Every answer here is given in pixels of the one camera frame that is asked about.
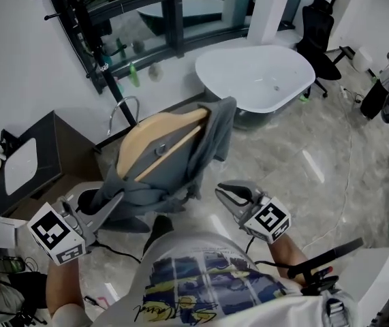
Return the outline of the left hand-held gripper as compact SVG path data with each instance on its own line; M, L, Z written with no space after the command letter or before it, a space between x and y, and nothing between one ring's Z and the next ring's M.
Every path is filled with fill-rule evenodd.
M34 241L56 265L89 253L100 229L124 197L120 192L104 206L79 207L75 198L60 197L45 203L28 222Z

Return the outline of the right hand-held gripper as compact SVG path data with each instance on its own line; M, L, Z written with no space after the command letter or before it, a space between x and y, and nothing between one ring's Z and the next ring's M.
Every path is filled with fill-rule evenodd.
M239 228L249 235L274 243L290 228L289 211L278 198L261 191L253 181L224 181L219 188L223 190L215 190L217 199L235 217ZM227 191L242 200L237 200Z

